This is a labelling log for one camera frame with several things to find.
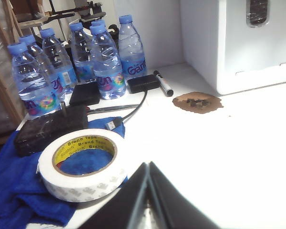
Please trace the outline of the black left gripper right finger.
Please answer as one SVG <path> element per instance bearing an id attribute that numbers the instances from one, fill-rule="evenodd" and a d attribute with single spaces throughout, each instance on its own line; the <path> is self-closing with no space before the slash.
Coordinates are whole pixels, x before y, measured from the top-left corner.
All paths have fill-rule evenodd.
<path id="1" fill-rule="evenodd" d="M 149 164 L 152 205 L 161 229 L 219 228 L 172 185 L 154 162 Z"/>

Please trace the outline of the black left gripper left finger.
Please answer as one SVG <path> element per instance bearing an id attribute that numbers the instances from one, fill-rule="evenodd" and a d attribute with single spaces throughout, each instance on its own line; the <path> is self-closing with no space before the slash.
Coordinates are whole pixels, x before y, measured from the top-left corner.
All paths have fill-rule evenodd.
<path id="1" fill-rule="evenodd" d="M 147 202 L 148 165 L 142 163 L 120 191 L 81 229 L 136 229 Z"/>

